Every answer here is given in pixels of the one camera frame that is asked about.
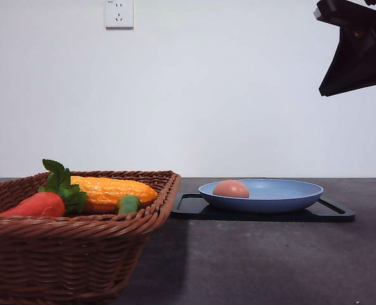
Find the black tray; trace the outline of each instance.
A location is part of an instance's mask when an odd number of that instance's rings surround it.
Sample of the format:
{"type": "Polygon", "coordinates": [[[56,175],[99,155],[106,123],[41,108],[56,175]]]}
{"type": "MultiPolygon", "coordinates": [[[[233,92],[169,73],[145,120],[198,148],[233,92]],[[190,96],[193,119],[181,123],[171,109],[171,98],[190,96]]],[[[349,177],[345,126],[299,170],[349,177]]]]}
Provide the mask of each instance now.
{"type": "Polygon", "coordinates": [[[210,206],[200,194],[179,194],[171,213],[172,218],[199,220],[244,220],[286,222],[352,222],[353,211],[321,197],[310,207],[291,213],[241,213],[210,206]]]}

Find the dark table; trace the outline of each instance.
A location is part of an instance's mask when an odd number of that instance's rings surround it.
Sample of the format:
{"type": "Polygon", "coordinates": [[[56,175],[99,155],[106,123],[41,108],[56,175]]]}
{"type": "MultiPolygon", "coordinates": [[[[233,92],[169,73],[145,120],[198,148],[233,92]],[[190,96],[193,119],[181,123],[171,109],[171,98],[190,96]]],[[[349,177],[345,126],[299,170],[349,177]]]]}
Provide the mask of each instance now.
{"type": "MultiPolygon", "coordinates": [[[[185,178],[180,193],[219,179],[185,178]]],[[[348,223],[170,218],[120,304],[376,305],[376,179],[297,179],[356,213],[348,223]]]]}

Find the electrical outlet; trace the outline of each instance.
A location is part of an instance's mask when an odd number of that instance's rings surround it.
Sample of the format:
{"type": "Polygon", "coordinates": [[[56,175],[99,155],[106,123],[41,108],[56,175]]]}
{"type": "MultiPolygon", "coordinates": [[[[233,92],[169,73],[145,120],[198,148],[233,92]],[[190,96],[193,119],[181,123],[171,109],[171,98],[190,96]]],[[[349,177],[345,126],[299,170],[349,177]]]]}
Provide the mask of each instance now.
{"type": "Polygon", "coordinates": [[[106,0],[104,22],[106,29],[133,29],[134,0],[106,0]]]}

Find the brown egg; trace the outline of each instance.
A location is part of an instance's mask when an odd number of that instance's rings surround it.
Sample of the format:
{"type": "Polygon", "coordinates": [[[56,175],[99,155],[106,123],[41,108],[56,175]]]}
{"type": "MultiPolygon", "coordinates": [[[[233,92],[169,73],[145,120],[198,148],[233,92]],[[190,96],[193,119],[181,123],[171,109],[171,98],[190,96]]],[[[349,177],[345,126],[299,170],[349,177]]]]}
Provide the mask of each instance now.
{"type": "Polygon", "coordinates": [[[240,198],[249,198],[250,196],[247,186],[237,180],[226,180],[217,183],[213,189],[213,195],[240,198]]]}

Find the basket rim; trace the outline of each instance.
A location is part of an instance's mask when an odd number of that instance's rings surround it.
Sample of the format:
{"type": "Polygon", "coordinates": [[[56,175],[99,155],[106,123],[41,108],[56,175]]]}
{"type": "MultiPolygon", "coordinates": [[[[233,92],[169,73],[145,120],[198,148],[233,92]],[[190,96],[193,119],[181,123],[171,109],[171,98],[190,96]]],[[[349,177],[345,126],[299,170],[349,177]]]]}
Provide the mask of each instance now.
{"type": "MultiPolygon", "coordinates": [[[[148,207],[141,209],[140,211],[131,213],[131,214],[93,214],[93,215],[79,215],[74,217],[35,217],[35,216],[6,216],[0,215],[0,226],[3,227],[19,227],[19,229],[26,227],[39,227],[43,226],[44,229],[50,228],[51,231],[55,233],[52,236],[56,236],[56,232],[61,232],[64,227],[72,228],[81,228],[81,227],[88,227],[88,226],[100,226],[102,231],[112,231],[118,235],[128,235],[132,230],[127,230],[137,226],[147,226],[147,232],[152,231],[154,228],[152,225],[155,226],[155,223],[158,219],[163,220],[165,222],[167,216],[170,214],[172,209],[173,199],[176,196],[176,189],[179,186],[181,176],[174,173],[171,170],[167,171],[88,171],[88,172],[79,172],[73,171],[71,173],[75,174],[95,174],[95,173],[103,173],[104,175],[107,173],[157,173],[157,174],[164,174],[168,175],[168,181],[164,188],[158,192],[158,198],[148,207]],[[166,218],[160,217],[161,214],[167,214],[166,218]]],[[[24,178],[18,178],[15,180],[10,180],[6,182],[0,182],[0,187],[3,185],[7,185],[12,181],[18,181],[26,178],[37,177],[38,175],[47,175],[49,172],[38,173],[36,175],[27,176],[24,178]]],[[[8,234],[10,236],[19,236],[19,229],[16,231],[8,230],[8,234]]],[[[30,234],[31,236],[36,236],[36,232],[30,234]]]]}

